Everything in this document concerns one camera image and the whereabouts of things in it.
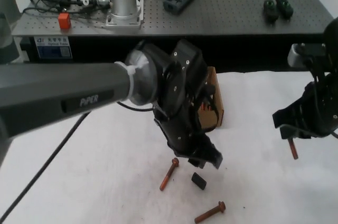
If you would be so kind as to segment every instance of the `copper bolt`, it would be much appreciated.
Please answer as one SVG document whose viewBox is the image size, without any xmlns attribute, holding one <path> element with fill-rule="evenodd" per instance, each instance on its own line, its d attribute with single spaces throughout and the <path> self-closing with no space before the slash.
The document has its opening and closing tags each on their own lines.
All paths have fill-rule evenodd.
<svg viewBox="0 0 338 224">
<path fill-rule="evenodd" d="M 164 188 L 166 187 L 166 185 L 167 185 L 167 183 L 168 183 L 168 181 L 169 181 L 169 178 L 170 178 L 170 176 L 173 174 L 173 172 L 174 172 L 174 169 L 176 168 L 176 167 L 178 167 L 179 166 L 179 160 L 177 159 L 177 158 L 173 158 L 172 160 L 172 165 L 171 165 L 171 167 L 170 167 L 170 169 L 169 169 L 169 171 L 168 171 L 168 173 L 167 173 L 167 175 L 165 176 L 165 178 L 163 179 L 163 182 L 161 183 L 161 186 L 159 187 L 159 189 L 161 190 L 161 191 L 163 191 L 164 190 Z"/>
<path fill-rule="evenodd" d="M 292 156 L 294 157 L 295 160 L 298 159 L 298 154 L 297 154 L 297 150 L 296 150 L 296 147 L 295 147 L 294 140 L 292 138 L 288 138 L 287 141 L 289 141 Z"/>
<path fill-rule="evenodd" d="M 215 208 L 209 210 L 208 212 L 198 216 L 197 218 L 195 218 L 195 223 L 200 223 L 202 222 L 203 220 L 209 218 L 210 216 L 213 216 L 215 213 L 218 213 L 218 212 L 222 212 L 224 213 L 226 209 L 226 204 L 224 204 L 224 202 L 222 201 L 219 201 L 218 202 L 218 206 L 216 206 Z"/>
</svg>

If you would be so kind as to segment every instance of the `orange block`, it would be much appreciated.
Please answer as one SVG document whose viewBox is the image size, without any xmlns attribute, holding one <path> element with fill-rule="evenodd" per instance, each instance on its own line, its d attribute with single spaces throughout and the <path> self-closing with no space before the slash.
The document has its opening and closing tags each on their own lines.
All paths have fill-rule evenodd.
<svg viewBox="0 0 338 224">
<path fill-rule="evenodd" d="M 70 28 L 70 16 L 69 13 L 61 13 L 58 17 L 59 25 L 61 29 L 67 30 Z"/>
</svg>

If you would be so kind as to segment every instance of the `label sticker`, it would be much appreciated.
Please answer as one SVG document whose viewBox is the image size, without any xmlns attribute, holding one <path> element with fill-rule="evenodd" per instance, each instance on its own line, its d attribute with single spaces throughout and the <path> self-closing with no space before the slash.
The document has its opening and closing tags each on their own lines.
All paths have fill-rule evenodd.
<svg viewBox="0 0 338 224">
<path fill-rule="evenodd" d="M 34 40 L 41 59 L 72 59 L 67 36 L 36 36 Z"/>
</svg>

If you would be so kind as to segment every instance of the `blue label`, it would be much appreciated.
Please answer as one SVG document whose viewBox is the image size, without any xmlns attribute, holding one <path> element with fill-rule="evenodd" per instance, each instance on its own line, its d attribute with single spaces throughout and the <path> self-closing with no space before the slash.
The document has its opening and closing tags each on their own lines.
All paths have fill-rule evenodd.
<svg viewBox="0 0 338 224">
<path fill-rule="evenodd" d="M 69 46 L 38 46 L 41 59 L 72 59 Z"/>
</svg>

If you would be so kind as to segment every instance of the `rusty bolt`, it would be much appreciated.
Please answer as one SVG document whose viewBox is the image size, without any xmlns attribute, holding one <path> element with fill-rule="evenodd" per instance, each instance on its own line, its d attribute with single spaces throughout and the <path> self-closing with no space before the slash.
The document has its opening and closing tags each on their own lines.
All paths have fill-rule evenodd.
<svg viewBox="0 0 338 224">
<path fill-rule="evenodd" d="M 171 165 L 171 167 L 170 167 L 170 169 L 169 169 L 169 171 L 168 171 L 168 173 L 167 173 L 167 175 L 165 176 L 165 178 L 163 179 L 163 182 L 161 183 L 161 186 L 159 187 L 159 189 L 161 190 L 161 191 L 163 191 L 164 190 L 164 188 L 166 187 L 166 185 L 167 185 L 167 183 L 168 183 L 168 181 L 169 181 L 169 178 L 170 178 L 170 176 L 172 175 L 172 173 L 174 172 L 174 169 L 176 168 L 176 167 L 178 167 L 179 166 L 179 160 L 177 159 L 177 158 L 173 158 L 172 159 L 172 165 Z"/>
<path fill-rule="evenodd" d="M 195 223 L 200 223 L 202 222 L 203 220 L 209 218 L 210 216 L 213 216 L 215 213 L 218 213 L 218 212 L 224 212 L 226 209 L 226 204 L 224 204 L 224 202 L 222 201 L 219 201 L 218 202 L 218 206 L 216 206 L 215 208 L 209 210 L 208 212 L 198 216 L 197 218 L 195 218 Z"/>
</svg>

